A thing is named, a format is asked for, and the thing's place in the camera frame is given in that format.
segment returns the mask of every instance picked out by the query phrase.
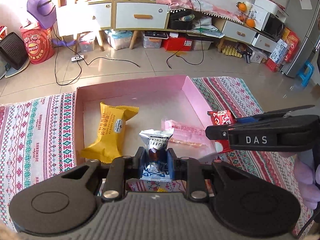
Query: red box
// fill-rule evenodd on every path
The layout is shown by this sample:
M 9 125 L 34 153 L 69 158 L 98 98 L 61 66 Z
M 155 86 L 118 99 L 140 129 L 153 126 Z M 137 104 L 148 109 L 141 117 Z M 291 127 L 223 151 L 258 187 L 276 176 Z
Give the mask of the red box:
M 297 52 L 298 49 L 298 43 L 299 43 L 299 38 L 297 35 L 290 29 L 285 28 L 284 32 L 282 34 L 281 39 L 290 45 L 289 51 L 287 55 L 284 57 L 285 62 L 291 62 L 292 61 L 292 56 Z
M 272 72 L 277 72 L 278 71 L 278 64 L 272 61 L 270 58 L 268 58 L 267 62 L 265 63 L 267 67 L 272 71 Z
M 169 39 L 162 42 L 162 47 L 164 47 L 166 51 L 190 51 L 191 46 L 192 41 L 184 37 L 169 37 Z

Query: paper note on refrigerator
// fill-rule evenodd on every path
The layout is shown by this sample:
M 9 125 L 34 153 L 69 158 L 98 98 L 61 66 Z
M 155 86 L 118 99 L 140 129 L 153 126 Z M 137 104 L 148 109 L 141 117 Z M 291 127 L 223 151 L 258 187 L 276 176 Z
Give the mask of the paper note on refrigerator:
M 310 0 L 300 0 L 302 10 L 312 10 L 312 4 Z

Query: purple glove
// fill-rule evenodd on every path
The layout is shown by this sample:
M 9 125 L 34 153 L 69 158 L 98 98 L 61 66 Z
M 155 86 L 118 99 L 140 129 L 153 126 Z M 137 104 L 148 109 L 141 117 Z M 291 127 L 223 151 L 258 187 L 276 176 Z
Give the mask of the purple glove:
M 282 157 L 288 158 L 296 153 L 279 153 Z M 316 172 L 312 150 L 298 153 L 294 161 L 294 177 L 298 181 L 303 203 L 307 208 L 316 209 L 320 201 L 320 190 L 315 185 L 320 184 L 320 165 Z

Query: pink cardboard tray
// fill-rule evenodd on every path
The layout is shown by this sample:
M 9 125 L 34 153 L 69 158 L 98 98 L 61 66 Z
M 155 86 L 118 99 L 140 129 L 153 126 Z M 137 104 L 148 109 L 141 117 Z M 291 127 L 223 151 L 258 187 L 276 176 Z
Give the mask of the pink cardboard tray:
M 144 146 L 139 133 L 146 129 L 161 129 L 163 118 L 196 127 L 212 125 L 211 111 L 202 94 L 188 76 L 165 76 L 124 80 L 76 90 L 74 149 L 76 163 L 83 163 L 80 152 L 97 138 L 101 119 L 100 102 L 111 106 L 138 106 L 139 113 L 126 122 L 123 155 L 134 156 Z M 197 158 L 196 148 L 170 143 L 178 157 Z

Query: gray refrigerator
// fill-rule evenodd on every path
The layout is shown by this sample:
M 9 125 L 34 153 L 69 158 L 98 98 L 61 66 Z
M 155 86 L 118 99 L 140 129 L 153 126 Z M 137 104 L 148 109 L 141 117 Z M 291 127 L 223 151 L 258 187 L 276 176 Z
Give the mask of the gray refrigerator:
M 302 9 L 300 0 L 289 0 L 286 7 L 288 19 L 285 25 L 297 34 L 300 39 L 299 48 L 292 61 L 285 63 L 281 72 L 294 78 L 313 50 L 320 46 L 319 8 L 320 0 L 310 0 L 312 9 Z

